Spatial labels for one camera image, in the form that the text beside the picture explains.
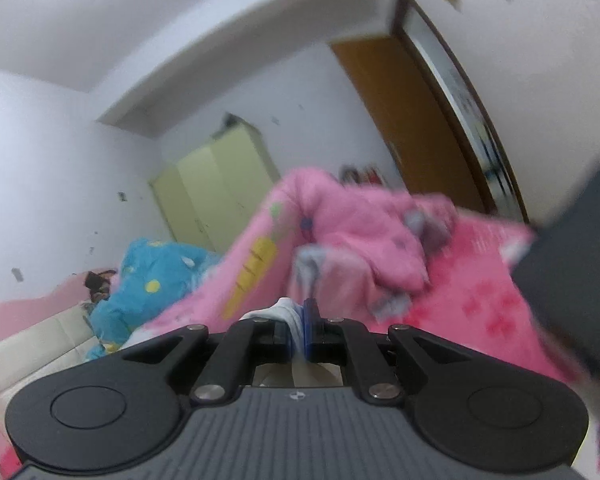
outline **gray ribbed panel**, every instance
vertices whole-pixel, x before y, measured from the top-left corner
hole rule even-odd
[[[94,480],[496,480],[425,444],[395,408],[350,388],[245,388],[234,403],[194,412],[171,447],[125,472]],[[14,480],[66,478],[26,468]],[[573,480],[571,468],[526,480]]]

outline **door handle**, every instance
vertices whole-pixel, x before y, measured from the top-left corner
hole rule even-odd
[[[395,163],[398,164],[398,166],[402,166],[402,157],[400,156],[400,152],[398,151],[398,148],[395,147],[395,144],[393,142],[391,142],[390,140],[388,140],[387,142],[385,142],[387,148],[389,149],[389,152],[391,153],[392,159],[394,160]]]

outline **metal screw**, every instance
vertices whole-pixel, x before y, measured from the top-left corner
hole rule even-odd
[[[401,392],[402,390],[399,386],[389,383],[378,383],[369,388],[369,395],[375,399],[382,400],[395,399]]]
[[[220,384],[199,386],[193,394],[200,400],[218,400],[224,396],[224,388]]]

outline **yellow dot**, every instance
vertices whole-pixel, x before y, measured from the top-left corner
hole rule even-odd
[[[144,290],[146,290],[149,294],[158,292],[160,290],[160,282],[158,280],[151,280],[144,286]]]

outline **door frame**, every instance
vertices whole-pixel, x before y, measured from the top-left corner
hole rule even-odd
[[[413,9],[417,13],[419,13],[424,22],[427,23],[427,26],[431,29],[435,37],[438,39],[438,41],[444,48],[446,54],[451,59],[451,62],[455,65],[456,69],[458,70],[458,73],[464,81],[464,84],[466,85],[469,93],[474,98],[475,103],[478,106],[478,110],[480,110],[480,113],[484,118],[487,131],[490,134],[491,139],[493,139],[493,142],[497,148],[497,152],[499,153],[500,158],[502,159],[502,165],[506,170],[505,178],[507,179],[516,199],[518,200],[518,205],[520,206],[522,218],[525,221],[525,223],[529,223],[529,217],[526,212],[525,203],[522,200],[522,193],[520,193],[520,188],[518,187],[518,182],[516,181],[516,177],[513,173],[513,169],[511,167],[509,159],[507,158],[507,154],[504,151],[502,143],[500,142],[500,137],[496,132],[496,128],[493,124],[493,121],[491,121],[491,118],[489,117],[489,114],[487,113],[484,104],[478,97],[478,92],[475,90],[474,85],[471,83],[469,76],[465,72],[464,68],[462,68],[462,65],[458,61],[458,58],[453,53],[445,39],[442,37],[439,30],[437,30],[436,26],[429,19],[424,10],[422,10],[422,7],[416,2],[416,0],[396,0],[395,13],[391,25],[391,35],[395,36],[400,41],[402,46],[411,54],[413,59],[416,61],[416,65],[422,72],[424,80],[427,82],[429,88],[433,92],[433,95],[436,101],[438,102],[438,105],[440,106],[440,109],[442,110],[442,113],[445,116],[449,127],[451,127],[451,131],[456,137],[456,141],[460,146],[460,150],[462,151],[462,154],[464,155],[464,158],[467,161],[467,165],[469,166],[469,170],[471,171],[472,177],[474,178],[475,184],[478,188],[478,193],[480,194],[480,198],[482,199],[485,205],[485,209],[487,211],[495,211],[496,206],[493,200],[493,196],[491,195],[489,185],[484,177],[484,174],[482,173],[480,162],[478,161],[478,158],[475,155],[474,149],[471,147],[469,139],[466,136],[464,128],[462,127],[462,124],[460,123],[456,112],[453,110],[451,103],[446,98],[443,89],[440,87],[438,81],[436,80],[436,77],[429,68],[429,65],[427,64],[426,60],[422,57],[422,54],[420,54],[420,51],[417,49],[413,41],[411,41],[411,38],[408,37],[407,33],[402,28],[404,19],[406,18],[407,13],[410,9]]]

